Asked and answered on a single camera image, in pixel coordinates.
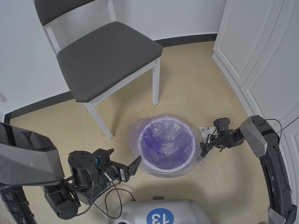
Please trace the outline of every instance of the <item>white chair frame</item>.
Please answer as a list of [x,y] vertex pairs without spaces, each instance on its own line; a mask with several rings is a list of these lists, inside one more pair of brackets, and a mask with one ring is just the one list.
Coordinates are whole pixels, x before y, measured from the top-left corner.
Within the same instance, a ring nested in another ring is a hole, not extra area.
[[[115,17],[115,12],[114,12],[114,7],[112,0],[106,0],[107,2],[107,7],[108,7],[108,12],[109,12],[109,17],[110,17],[110,22],[116,21]],[[47,39],[57,56],[58,52],[61,50],[61,48],[58,45],[58,42],[55,38],[55,35],[53,33],[53,30],[49,24],[43,26],[44,32],[46,33]],[[89,112],[92,114],[92,116],[95,118],[95,120],[98,122],[100,127],[103,129],[103,131],[108,135],[110,139],[112,139],[114,136],[98,114],[98,112],[95,110],[95,106],[106,99],[108,96],[131,82],[132,80],[136,79],[143,73],[147,72],[148,70],[152,69],[152,103],[153,105],[157,105],[159,102],[159,81],[160,81],[160,57],[152,61],[151,63],[147,64],[137,72],[133,73],[132,75],[126,77],[122,81],[118,82],[116,85],[111,87],[109,90],[104,92],[103,94],[99,95],[98,97],[94,98],[88,103],[84,103],[86,108],[89,110]]]

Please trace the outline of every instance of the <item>beige tile floor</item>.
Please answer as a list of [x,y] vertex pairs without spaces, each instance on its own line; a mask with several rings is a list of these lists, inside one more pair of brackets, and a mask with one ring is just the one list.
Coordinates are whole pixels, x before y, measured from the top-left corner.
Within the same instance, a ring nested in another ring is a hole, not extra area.
[[[93,152],[98,148],[114,148],[111,159],[129,164],[133,160],[127,143],[130,125],[139,118],[168,114],[178,117],[199,132],[198,126],[212,126],[220,117],[229,117],[231,128],[237,128],[247,116],[232,87],[211,58],[214,42],[186,44],[163,49],[161,58],[160,99],[152,105],[151,71],[105,99],[96,106],[115,137],[110,140],[81,103],[74,100],[53,105],[12,119],[11,125],[33,130],[50,137],[59,150],[66,177],[70,176],[68,153],[73,150]],[[174,178],[158,178],[141,170],[128,183],[120,186],[131,191],[137,200],[188,198],[198,201],[215,224],[267,221],[269,204],[266,183],[259,160],[249,146],[213,149],[206,166],[196,166],[188,174]],[[40,187],[25,187],[32,212],[38,223],[104,223],[99,211],[91,210],[68,221],[59,219],[43,198]],[[123,200],[129,200],[121,193]],[[116,193],[108,202],[114,213]],[[97,200],[103,207],[103,199]],[[0,220],[8,218],[0,204]]]

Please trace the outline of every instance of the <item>chair seat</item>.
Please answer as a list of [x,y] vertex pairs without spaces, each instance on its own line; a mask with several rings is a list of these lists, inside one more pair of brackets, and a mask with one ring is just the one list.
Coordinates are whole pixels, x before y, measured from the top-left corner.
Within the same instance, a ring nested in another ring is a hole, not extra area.
[[155,41],[115,21],[59,51],[57,60],[75,100],[87,103],[159,58],[162,51]]

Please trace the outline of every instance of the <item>transparent plastic liner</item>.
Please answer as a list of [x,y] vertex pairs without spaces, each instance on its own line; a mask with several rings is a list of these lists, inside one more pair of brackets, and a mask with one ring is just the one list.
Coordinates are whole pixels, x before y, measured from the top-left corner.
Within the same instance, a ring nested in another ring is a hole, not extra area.
[[139,168],[156,177],[179,177],[206,163],[196,132],[169,115],[138,120],[128,142],[134,158],[142,157]]

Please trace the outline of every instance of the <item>cabinet door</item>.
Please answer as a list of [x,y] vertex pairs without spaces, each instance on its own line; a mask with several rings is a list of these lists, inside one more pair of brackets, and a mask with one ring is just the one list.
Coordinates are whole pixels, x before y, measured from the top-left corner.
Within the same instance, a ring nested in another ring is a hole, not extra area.
[[283,0],[226,0],[214,51],[239,87],[269,40]]
[[282,127],[299,116],[298,25],[299,0],[284,0],[269,42],[241,87],[255,114],[278,119]]
[[292,188],[293,204],[298,205],[298,188],[299,185],[299,119],[283,130],[287,145],[283,145],[285,153],[285,163],[288,166],[288,176]]

